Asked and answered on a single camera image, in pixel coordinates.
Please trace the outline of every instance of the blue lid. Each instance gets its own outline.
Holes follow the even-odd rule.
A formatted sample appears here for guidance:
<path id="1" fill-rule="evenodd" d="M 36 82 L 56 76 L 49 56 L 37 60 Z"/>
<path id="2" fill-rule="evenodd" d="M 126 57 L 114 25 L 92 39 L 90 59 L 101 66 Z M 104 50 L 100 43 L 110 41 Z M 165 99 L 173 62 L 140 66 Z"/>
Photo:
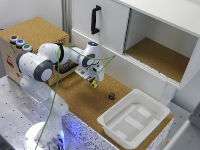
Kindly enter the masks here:
<path id="1" fill-rule="evenodd" d="M 18 43 L 24 43 L 24 40 L 18 40 L 17 42 Z"/>

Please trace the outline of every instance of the cabinet door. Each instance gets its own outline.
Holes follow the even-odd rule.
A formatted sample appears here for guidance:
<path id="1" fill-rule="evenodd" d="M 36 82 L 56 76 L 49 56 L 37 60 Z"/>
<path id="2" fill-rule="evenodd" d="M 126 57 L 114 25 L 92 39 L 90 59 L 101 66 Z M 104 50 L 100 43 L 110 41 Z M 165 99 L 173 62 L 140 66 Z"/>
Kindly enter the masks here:
<path id="1" fill-rule="evenodd" d="M 91 15 L 96 5 L 96 28 L 91 34 Z M 123 53 L 130 9 L 113 0 L 73 0 L 73 29 L 120 54 Z"/>

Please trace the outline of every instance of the white robotic arm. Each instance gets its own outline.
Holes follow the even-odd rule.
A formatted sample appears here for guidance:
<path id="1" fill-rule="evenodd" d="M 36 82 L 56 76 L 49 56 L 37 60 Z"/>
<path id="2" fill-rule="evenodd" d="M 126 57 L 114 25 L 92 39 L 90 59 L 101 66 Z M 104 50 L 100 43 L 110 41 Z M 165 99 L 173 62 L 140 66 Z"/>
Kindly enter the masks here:
<path id="1" fill-rule="evenodd" d="M 54 98 L 54 91 L 52 91 L 44 82 L 47 81 L 53 73 L 53 65 L 56 65 L 59 59 L 60 64 L 65 64 L 68 59 L 79 64 L 76 72 L 85 80 L 93 82 L 102 81 L 104 73 L 103 66 L 98 60 L 90 59 L 97 58 L 99 55 L 99 46 L 94 42 L 89 42 L 86 49 L 83 51 L 77 47 L 71 50 L 59 44 L 47 43 L 40 46 L 38 54 L 22 51 L 16 59 L 19 70 L 23 77 L 20 81 L 22 89 L 33 99 L 41 102 L 48 110 Z M 39 142 L 40 149 L 55 149 L 49 147 L 49 143 L 55 143 L 56 139 L 60 138 L 62 134 L 62 116 L 67 114 L 68 105 L 66 102 L 56 95 L 51 117 L 45 127 L 42 137 Z M 42 128 L 35 136 L 35 146 L 41 135 Z M 64 140 L 61 145 L 57 145 L 58 149 L 65 149 Z"/>

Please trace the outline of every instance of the dark round object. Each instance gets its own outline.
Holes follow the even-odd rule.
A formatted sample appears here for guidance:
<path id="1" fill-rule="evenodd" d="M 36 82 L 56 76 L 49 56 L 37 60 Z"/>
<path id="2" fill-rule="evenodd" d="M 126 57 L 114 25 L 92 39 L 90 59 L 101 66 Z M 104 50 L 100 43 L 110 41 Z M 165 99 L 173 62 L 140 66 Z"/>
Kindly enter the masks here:
<path id="1" fill-rule="evenodd" d="M 115 93 L 110 93 L 109 95 L 108 95 L 108 98 L 109 99 L 111 99 L 111 100 L 114 100 L 115 99 Z"/>

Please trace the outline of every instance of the brown shelf surface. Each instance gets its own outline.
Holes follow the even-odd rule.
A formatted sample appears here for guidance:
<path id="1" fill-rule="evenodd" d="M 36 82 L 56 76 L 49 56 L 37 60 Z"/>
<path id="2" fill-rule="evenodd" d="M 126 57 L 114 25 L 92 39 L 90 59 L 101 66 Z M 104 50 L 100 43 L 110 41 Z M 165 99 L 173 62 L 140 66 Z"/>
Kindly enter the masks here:
<path id="1" fill-rule="evenodd" d="M 190 60 L 149 38 L 144 38 L 125 53 L 178 82 L 181 82 Z"/>
<path id="2" fill-rule="evenodd" d="M 115 100 L 108 99 L 110 92 L 115 93 Z M 72 113 L 117 146 L 120 150 L 123 150 L 124 148 L 105 134 L 102 126 L 97 122 L 97 118 L 129 92 L 131 92 L 131 89 L 106 74 L 104 80 L 98 83 L 97 88 L 94 89 L 76 73 L 72 73 L 59 81 L 57 90 L 57 93 L 69 105 L 69 110 Z M 135 150 L 144 150 L 147 148 L 172 119 L 173 115 L 168 115 Z"/>

